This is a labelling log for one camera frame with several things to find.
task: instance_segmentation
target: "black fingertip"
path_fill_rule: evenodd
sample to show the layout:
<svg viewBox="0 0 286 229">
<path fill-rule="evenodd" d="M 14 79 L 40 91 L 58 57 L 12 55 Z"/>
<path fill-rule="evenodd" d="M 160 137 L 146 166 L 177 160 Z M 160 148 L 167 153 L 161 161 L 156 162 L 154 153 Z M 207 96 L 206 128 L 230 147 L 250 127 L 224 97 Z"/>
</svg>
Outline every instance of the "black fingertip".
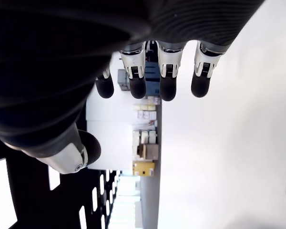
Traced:
<svg viewBox="0 0 286 229">
<path fill-rule="evenodd" d="M 210 79 L 205 76 L 196 76 L 194 72 L 191 85 L 192 94 L 197 98 L 204 97 L 209 91 Z"/>
<path fill-rule="evenodd" d="M 99 141 L 90 133 L 79 130 L 78 131 L 82 144 L 85 146 L 88 155 L 87 166 L 95 162 L 101 156 L 101 145 Z"/>
<path fill-rule="evenodd" d="M 142 99 L 146 95 L 146 81 L 143 78 L 129 79 L 130 92 L 136 99 Z"/>
<path fill-rule="evenodd" d="M 99 95 L 102 98 L 108 99 L 113 95 L 114 87 L 111 75 L 109 75 L 107 79 L 104 77 L 99 77 L 98 80 L 95 81 L 95 85 Z"/>
<path fill-rule="evenodd" d="M 160 79 L 160 96 L 164 101 L 172 101 L 176 96 L 177 77 L 161 77 Z"/>
</svg>

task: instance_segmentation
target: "screw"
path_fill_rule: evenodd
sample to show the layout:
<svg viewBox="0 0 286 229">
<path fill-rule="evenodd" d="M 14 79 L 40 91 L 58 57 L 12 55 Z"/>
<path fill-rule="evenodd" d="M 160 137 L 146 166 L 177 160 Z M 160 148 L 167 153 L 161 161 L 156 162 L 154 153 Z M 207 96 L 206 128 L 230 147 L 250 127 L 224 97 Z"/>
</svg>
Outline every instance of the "screw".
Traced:
<svg viewBox="0 0 286 229">
<path fill-rule="evenodd" d="M 80 170 L 80 168 L 82 167 L 82 164 L 79 164 L 76 169 L 75 169 L 75 172 L 77 172 L 78 170 Z"/>
</svg>

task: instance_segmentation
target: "box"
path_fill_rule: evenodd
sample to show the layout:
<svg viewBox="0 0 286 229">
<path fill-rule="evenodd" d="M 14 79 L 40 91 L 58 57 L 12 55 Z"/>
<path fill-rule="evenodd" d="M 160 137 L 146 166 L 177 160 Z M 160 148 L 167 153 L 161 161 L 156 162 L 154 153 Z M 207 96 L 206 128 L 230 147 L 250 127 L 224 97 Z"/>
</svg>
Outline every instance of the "box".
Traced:
<svg viewBox="0 0 286 229">
<path fill-rule="evenodd" d="M 160 105 L 160 101 L 161 101 L 161 99 L 159 97 L 154 97 L 153 104 Z"/>
<path fill-rule="evenodd" d="M 134 109 L 135 111 L 141 110 L 141 106 L 140 106 L 139 104 L 134 105 L 134 106 L 133 106 L 133 109 Z"/>
<path fill-rule="evenodd" d="M 156 144 L 157 133 L 154 130 L 151 130 L 148 134 L 148 143 Z"/>
<path fill-rule="evenodd" d="M 158 144 L 146 144 L 145 159 L 146 160 L 158 160 L 159 145 Z"/>
<path fill-rule="evenodd" d="M 133 175 L 153 177 L 154 162 L 133 161 Z"/>
<path fill-rule="evenodd" d="M 143 111 L 138 111 L 138 118 L 143 118 Z"/>
<path fill-rule="evenodd" d="M 143 130 L 141 132 L 141 144 L 148 143 L 148 131 Z"/>
<path fill-rule="evenodd" d="M 143 111 L 143 119 L 149 119 L 150 111 Z"/>
<path fill-rule="evenodd" d="M 149 105 L 154 105 L 154 96 L 148 96 L 147 100 Z"/>
<path fill-rule="evenodd" d="M 156 110 L 156 105 L 148 105 L 148 110 L 149 111 L 155 111 Z"/>
<path fill-rule="evenodd" d="M 156 120 L 157 119 L 157 112 L 156 111 L 150 111 L 149 112 L 149 120 Z"/>
</svg>

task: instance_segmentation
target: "yellow box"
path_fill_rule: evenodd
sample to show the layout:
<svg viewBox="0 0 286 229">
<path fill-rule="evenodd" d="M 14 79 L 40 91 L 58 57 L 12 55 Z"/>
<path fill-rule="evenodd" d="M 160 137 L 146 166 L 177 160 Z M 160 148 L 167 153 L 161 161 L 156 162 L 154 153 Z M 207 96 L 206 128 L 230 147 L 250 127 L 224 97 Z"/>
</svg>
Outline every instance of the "yellow box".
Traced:
<svg viewBox="0 0 286 229">
<path fill-rule="evenodd" d="M 133 175 L 153 177 L 154 162 L 133 161 Z"/>
</svg>

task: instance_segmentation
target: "robotic hand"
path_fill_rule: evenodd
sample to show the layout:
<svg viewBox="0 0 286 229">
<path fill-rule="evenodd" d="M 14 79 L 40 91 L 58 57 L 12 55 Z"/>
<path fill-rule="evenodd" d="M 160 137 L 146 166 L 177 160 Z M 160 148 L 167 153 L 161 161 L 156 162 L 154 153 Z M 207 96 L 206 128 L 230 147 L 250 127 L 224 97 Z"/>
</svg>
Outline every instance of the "robotic hand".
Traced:
<svg viewBox="0 0 286 229">
<path fill-rule="evenodd" d="M 220 57 L 262 3 L 0 1 L 0 140 L 62 174 L 85 168 L 101 147 L 75 122 L 94 82 L 102 97 L 112 96 L 113 52 L 121 53 L 132 95 L 143 98 L 143 41 L 157 40 L 160 95 L 170 101 L 184 46 L 198 40 L 191 89 L 203 97 Z"/>
<path fill-rule="evenodd" d="M 96 77 L 95 85 L 99 95 L 104 99 L 108 99 L 113 95 L 114 87 L 109 66 L 101 76 Z"/>
<path fill-rule="evenodd" d="M 214 45 L 198 41 L 194 61 L 194 74 L 192 78 L 192 93 L 194 96 L 204 97 L 209 90 L 211 76 L 220 57 L 225 54 L 228 46 Z"/>
<path fill-rule="evenodd" d="M 146 94 L 145 42 L 128 45 L 120 51 L 124 68 L 130 82 L 130 92 L 136 99 Z"/>
<path fill-rule="evenodd" d="M 183 43 L 168 43 L 157 41 L 160 68 L 160 96 L 165 101 L 171 101 L 176 96 L 176 81 L 182 52 L 186 45 Z"/>
</svg>

